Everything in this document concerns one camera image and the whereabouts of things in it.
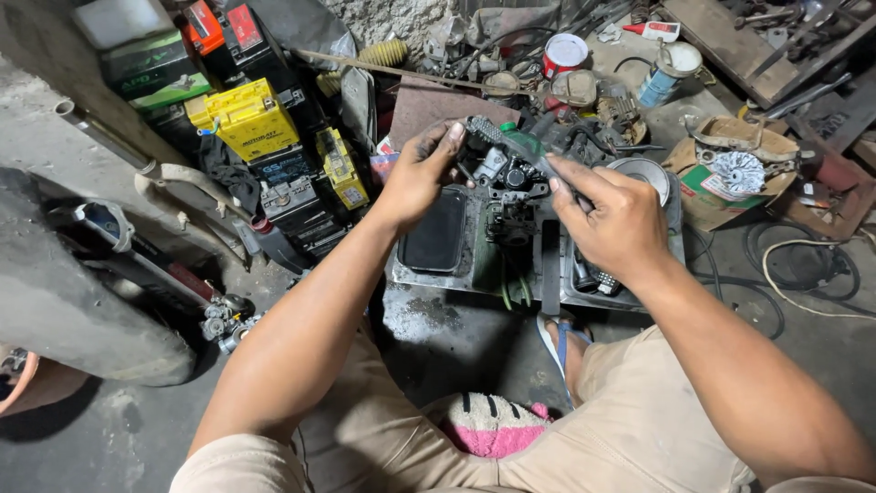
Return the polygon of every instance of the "metal disc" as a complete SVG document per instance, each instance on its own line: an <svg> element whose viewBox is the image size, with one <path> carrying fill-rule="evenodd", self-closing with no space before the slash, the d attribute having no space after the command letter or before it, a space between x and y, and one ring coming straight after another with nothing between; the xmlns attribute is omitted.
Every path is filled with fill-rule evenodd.
<svg viewBox="0 0 876 493"><path fill-rule="evenodd" d="M645 158L624 158L614 161L608 168L654 187L660 194L661 207L669 200L669 177L666 170L656 162Z"/></svg>

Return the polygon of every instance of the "white cable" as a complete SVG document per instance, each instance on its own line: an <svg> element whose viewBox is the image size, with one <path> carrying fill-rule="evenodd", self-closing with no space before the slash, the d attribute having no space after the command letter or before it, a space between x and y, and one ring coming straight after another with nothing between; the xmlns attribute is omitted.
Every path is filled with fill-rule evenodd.
<svg viewBox="0 0 876 493"><path fill-rule="evenodd" d="M842 317L842 318L864 318L867 320L876 320L876 317L871 317L869 315L858 315L852 313L824 313L823 311L813 310L811 308L802 306L798 304L796 301L791 298L785 296L785 293L782 293L779 290L779 287L775 285L773 279L769 276L769 268L767 267L767 257L769 254L778 247L784 247L785 245L793 245L793 244L803 244L803 245L821 245L826 247L835 247L840 244L839 241L813 241L811 239L789 239L788 241L782 241L781 243L776 243L771 247L767 248L764 252L763 261L761 262L761 268L763 268L764 276L766 277L766 281L769 282L769 285L773 287L773 290L778 294L782 299L787 301L788 303L796 306L801 310L808 311L809 313L815 313L816 315L822 315L824 317Z"/></svg>

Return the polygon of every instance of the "pink plush cloth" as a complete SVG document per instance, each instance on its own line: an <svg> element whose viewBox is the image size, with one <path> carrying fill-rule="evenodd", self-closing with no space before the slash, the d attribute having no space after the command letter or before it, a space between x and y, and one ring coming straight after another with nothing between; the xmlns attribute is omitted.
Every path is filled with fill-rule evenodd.
<svg viewBox="0 0 876 493"><path fill-rule="evenodd" d="M552 421L545 404L528 410L502 397L462 394L448 408L440 428L463 452L501 459L528 447Z"/></svg>

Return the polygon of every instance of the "beige shorts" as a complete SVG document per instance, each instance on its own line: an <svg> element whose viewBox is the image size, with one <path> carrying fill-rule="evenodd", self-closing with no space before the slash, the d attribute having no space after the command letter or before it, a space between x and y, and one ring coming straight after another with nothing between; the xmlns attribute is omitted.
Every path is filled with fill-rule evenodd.
<svg viewBox="0 0 876 493"><path fill-rule="evenodd" d="M284 484L291 484L306 475L318 493L450 487L718 493L740 491L753 479L718 437L656 326L631 339L593 344L581 371L573 389L581 407L526 450L484 459L458 451L424 418L395 385L377 348L357 335L336 383L293 436L306 473L288 464L287 450L271 449L279 444L238 435L193 456L172 491L193 491L193 471L236 450L237 456L249 450L259 477L276 478L280 468Z"/></svg>

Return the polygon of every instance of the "fingernail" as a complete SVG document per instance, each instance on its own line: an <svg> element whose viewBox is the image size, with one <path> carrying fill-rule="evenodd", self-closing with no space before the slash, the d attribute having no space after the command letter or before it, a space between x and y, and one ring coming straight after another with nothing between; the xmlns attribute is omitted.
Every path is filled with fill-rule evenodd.
<svg viewBox="0 0 876 493"><path fill-rule="evenodd" d="M463 124L456 122L450 127L450 131L448 132L448 139L459 140L463 136L463 132L465 132L465 127L463 126Z"/></svg>

